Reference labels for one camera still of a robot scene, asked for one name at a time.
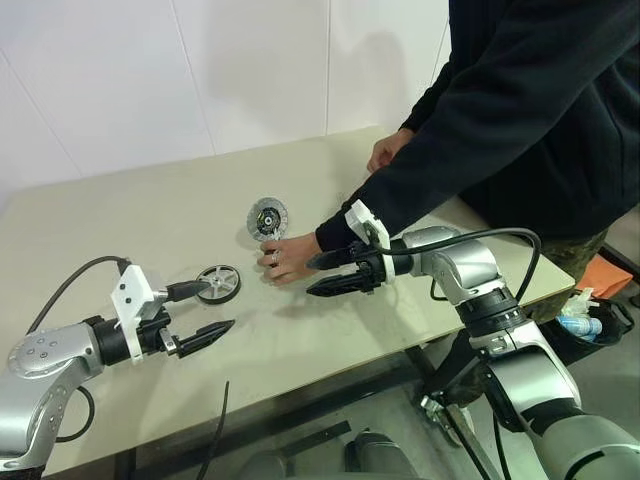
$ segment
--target beige table top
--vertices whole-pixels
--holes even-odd
[[[258,244],[245,229],[253,202],[274,196],[289,210],[289,236],[314,229],[366,176],[379,128],[121,172],[24,191],[0,219],[0,368],[50,294],[85,261],[130,257],[167,283],[194,278],[215,264],[242,275],[238,296],[221,306],[195,300],[170,306],[181,336],[218,320],[235,327],[213,346],[183,360],[157,354],[124,362],[88,382],[97,414],[81,439],[57,445],[47,473],[70,468],[166,436],[215,417],[225,380],[230,411],[460,328],[455,310],[428,298],[429,280],[398,278],[375,295],[308,296],[297,283],[277,289],[255,265]],[[483,228],[459,200],[417,225]],[[514,240],[487,244],[516,290],[530,250]],[[74,284],[45,327],[95,314],[113,318],[112,265]],[[541,259],[525,301],[569,288],[573,281]],[[61,432],[75,431],[86,407],[74,395]]]

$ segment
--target human hand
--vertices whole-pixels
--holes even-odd
[[[264,276],[278,286],[316,273],[316,270],[307,268],[307,262],[322,253],[313,232],[301,237],[264,242],[260,249],[265,255],[258,260],[258,265],[271,267]]]
[[[393,157],[398,153],[398,150],[409,143],[414,135],[415,133],[408,128],[401,128],[393,135],[378,140],[373,146],[371,158],[369,159],[369,163],[367,163],[367,170],[373,173],[379,168],[389,165]]]

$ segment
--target sleeve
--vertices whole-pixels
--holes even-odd
[[[638,43],[638,14],[637,0],[515,0],[413,140],[318,227],[320,247],[356,239],[344,220],[356,199],[396,235],[514,161]]]
[[[443,94],[449,86],[449,83],[451,83],[451,75],[451,65],[450,62],[447,62],[444,67],[442,67],[442,70],[440,70],[440,75],[438,75],[434,84],[424,92],[424,95],[422,95],[420,100],[413,106],[411,114],[400,128],[408,128],[413,132],[420,130],[422,124],[436,108],[436,103],[438,103],[440,95]]]

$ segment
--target person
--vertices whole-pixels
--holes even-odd
[[[283,285],[357,237],[360,199],[395,235],[460,195],[491,226],[537,232],[580,279],[607,228],[639,201],[639,2],[450,0],[452,52],[371,176],[315,232],[267,242],[258,263]],[[569,293],[531,312],[554,318]]]

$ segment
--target black cable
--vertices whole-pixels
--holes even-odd
[[[509,466],[507,465],[507,458],[504,455],[504,449],[502,447],[502,438],[500,438],[500,425],[498,424],[498,417],[493,416],[493,434],[496,437],[496,448],[498,449],[498,458],[500,459],[500,466],[502,467],[502,475],[504,480],[511,480],[511,474],[509,473]]]
[[[220,443],[220,437],[222,437],[222,429],[224,428],[224,419],[227,415],[227,400],[229,398],[229,381],[224,386],[224,400],[222,401],[222,413],[220,414],[220,420],[218,421],[218,428],[216,429],[216,433],[213,436],[213,440],[211,441],[211,445],[209,445],[209,450],[207,450],[207,455],[204,458],[204,462],[200,467],[200,471],[198,472],[198,476],[196,480],[203,480],[204,476],[207,474],[207,470],[209,469],[209,464],[211,460],[213,460],[213,456],[216,453],[216,448],[218,448],[218,443]]]
[[[64,291],[67,288],[69,288],[69,285],[71,285],[80,275],[82,275],[84,272],[89,270],[91,267],[103,262],[116,262],[118,264],[118,267],[120,267],[120,265],[122,265],[123,263],[129,263],[129,261],[126,258],[116,257],[113,255],[98,257],[91,260],[90,262],[85,263],[78,270],[73,272],[71,276],[67,278],[64,281],[64,283],[58,287],[58,289],[54,292],[54,294],[51,295],[51,298],[49,299],[49,301],[47,301],[44,307],[42,307],[42,310],[40,311],[36,319],[33,321],[31,326],[29,327],[29,330],[27,330],[27,335],[35,332],[38,329],[38,327],[44,320],[44,317],[46,317],[47,313],[49,313],[49,310],[51,310],[51,307],[53,307],[53,304],[56,303],[60,298],[60,296],[64,293]]]
[[[435,278],[431,279],[431,288],[429,289],[429,296],[431,297],[432,300],[435,300],[436,302],[448,302],[449,301],[447,299],[447,297],[438,297],[436,295],[436,280],[435,280]]]
[[[129,260],[127,260],[126,258],[116,257],[115,255],[107,255],[104,257],[95,258],[85,263],[84,265],[82,265],[78,270],[73,272],[69,276],[69,278],[67,278],[62,283],[62,285],[58,287],[58,289],[53,293],[53,295],[51,295],[51,298],[49,298],[47,303],[45,303],[44,307],[42,307],[42,310],[40,310],[40,313],[38,313],[38,315],[36,316],[36,319],[33,321],[31,326],[27,330],[27,335],[35,332],[38,329],[38,327],[40,327],[40,325],[42,324],[42,321],[44,320],[44,317],[47,316],[47,313],[49,313],[49,310],[51,310],[51,307],[53,307],[53,305],[58,301],[58,299],[62,296],[64,291],[67,288],[69,288],[69,285],[71,285],[80,275],[82,275],[84,272],[89,270],[91,267],[103,262],[116,262],[118,264],[118,270],[120,271],[120,273],[123,273],[124,269],[131,264],[131,262],[129,262]],[[91,427],[91,424],[93,423],[93,419],[96,416],[96,402],[93,400],[93,396],[91,396],[91,392],[89,392],[89,390],[87,390],[83,386],[79,386],[78,391],[82,395],[84,395],[84,398],[87,399],[87,404],[89,405],[89,416],[87,417],[87,421],[85,422],[83,427],[73,435],[68,435],[66,437],[57,437],[56,443],[72,442],[73,440],[77,440],[78,438],[80,438],[82,435],[84,435],[87,432],[87,430],[89,430],[89,428]]]
[[[79,386],[78,391],[84,395],[84,398],[87,399],[87,405],[89,405],[89,416],[87,417],[87,421],[84,423],[84,426],[73,435],[56,438],[56,443],[73,442],[74,440],[80,438],[82,435],[87,433],[87,430],[89,430],[89,427],[91,427],[93,419],[96,416],[96,402],[94,402],[89,390],[87,390],[83,386]]]
[[[465,233],[464,235],[458,235],[457,237],[452,237],[447,240],[442,240],[440,242],[429,243],[427,245],[421,245],[419,247],[412,248],[394,248],[392,250],[388,250],[385,248],[381,248],[376,246],[376,249],[379,253],[383,255],[415,255],[417,253],[429,252],[432,250],[437,250],[439,248],[450,247],[451,245],[456,245],[461,242],[466,242],[468,240],[476,240],[478,238],[484,237],[493,237],[496,235],[515,235],[518,237],[526,238],[531,243],[533,247],[533,252],[531,253],[531,260],[529,261],[529,266],[527,267],[527,272],[524,275],[524,279],[522,280],[522,284],[518,289],[518,293],[516,293],[516,300],[522,300],[522,296],[524,292],[527,290],[529,283],[531,283],[531,278],[533,278],[533,272],[538,265],[538,260],[540,258],[540,250],[542,248],[542,243],[540,241],[540,237],[532,230],[528,228],[517,228],[517,227],[508,227],[508,228],[492,228],[489,230],[482,230],[479,232],[471,232]]]

